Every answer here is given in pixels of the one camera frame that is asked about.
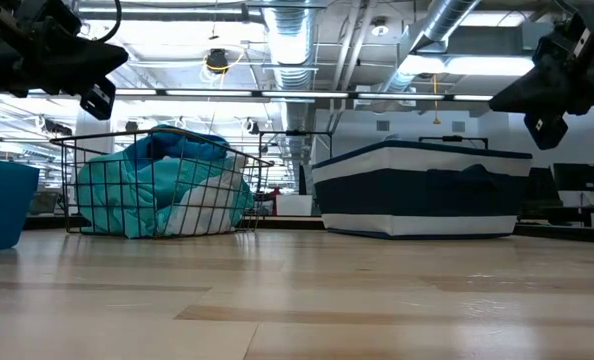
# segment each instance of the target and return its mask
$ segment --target striped storage box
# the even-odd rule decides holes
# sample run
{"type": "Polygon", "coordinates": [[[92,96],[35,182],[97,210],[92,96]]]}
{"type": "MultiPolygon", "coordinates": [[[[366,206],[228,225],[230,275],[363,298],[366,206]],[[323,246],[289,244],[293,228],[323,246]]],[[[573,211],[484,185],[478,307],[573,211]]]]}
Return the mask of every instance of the striped storage box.
{"type": "Polygon", "coordinates": [[[329,231],[387,239],[513,232],[532,155],[384,141],[313,166],[329,231]]]}

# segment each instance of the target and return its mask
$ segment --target light wood floor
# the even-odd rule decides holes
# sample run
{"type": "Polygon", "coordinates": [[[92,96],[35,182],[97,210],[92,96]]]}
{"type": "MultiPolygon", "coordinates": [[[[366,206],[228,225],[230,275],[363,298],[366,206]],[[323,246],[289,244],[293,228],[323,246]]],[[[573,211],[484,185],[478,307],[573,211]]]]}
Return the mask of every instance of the light wood floor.
{"type": "Polygon", "coordinates": [[[594,359],[594,244],[26,232],[0,359],[594,359]]]}

